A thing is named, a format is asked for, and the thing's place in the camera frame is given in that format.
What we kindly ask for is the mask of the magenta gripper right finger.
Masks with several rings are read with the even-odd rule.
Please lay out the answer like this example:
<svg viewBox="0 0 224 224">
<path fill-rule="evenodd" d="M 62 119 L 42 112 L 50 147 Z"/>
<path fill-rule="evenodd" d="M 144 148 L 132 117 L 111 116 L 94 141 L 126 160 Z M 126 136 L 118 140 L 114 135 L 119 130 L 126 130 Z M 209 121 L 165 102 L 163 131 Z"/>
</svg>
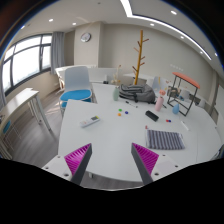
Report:
<svg viewBox="0 0 224 224">
<path fill-rule="evenodd" d="M 151 173 L 159 155 L 136 143 L 131 145 L 131 154 L 136 163 L 143 184 L 147 185 L 152 183 L 153 179 L 151 177 Z"/>
</svg>

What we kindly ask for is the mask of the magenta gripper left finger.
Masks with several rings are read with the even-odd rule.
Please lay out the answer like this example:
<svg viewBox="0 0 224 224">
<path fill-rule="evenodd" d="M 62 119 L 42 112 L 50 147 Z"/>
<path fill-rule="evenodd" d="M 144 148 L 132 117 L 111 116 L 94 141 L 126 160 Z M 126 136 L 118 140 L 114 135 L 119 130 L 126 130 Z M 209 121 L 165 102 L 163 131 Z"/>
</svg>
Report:
<svg viewBox="0 0 224 224">
<path fill-rule="evenodd" d="M 68 168 L 72 173 L 71 181 L 76 185 L 81 183 L 91 155 L 92 144 L 89 143 L 64 157 Z"/>
</svg>

